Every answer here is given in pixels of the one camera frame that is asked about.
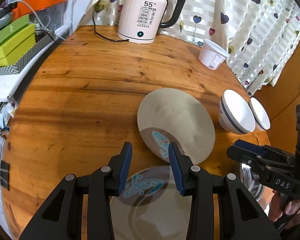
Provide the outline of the person right hand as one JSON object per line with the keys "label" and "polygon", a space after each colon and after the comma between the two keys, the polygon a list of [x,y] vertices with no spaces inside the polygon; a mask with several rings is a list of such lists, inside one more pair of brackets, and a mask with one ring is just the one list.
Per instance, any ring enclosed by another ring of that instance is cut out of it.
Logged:
{"label": "person right hand", "polygon": [[293,200],[289,202],[285,209],[282,209],[280,193],[273,190],[273,197],[271,199],[270,209],[268,217],[272,222],[277,221],[283,214],[287,216],[295,216],[292,220],[286,225],[286,229],[289,229],[295,225],[300,224],[300,199]]}

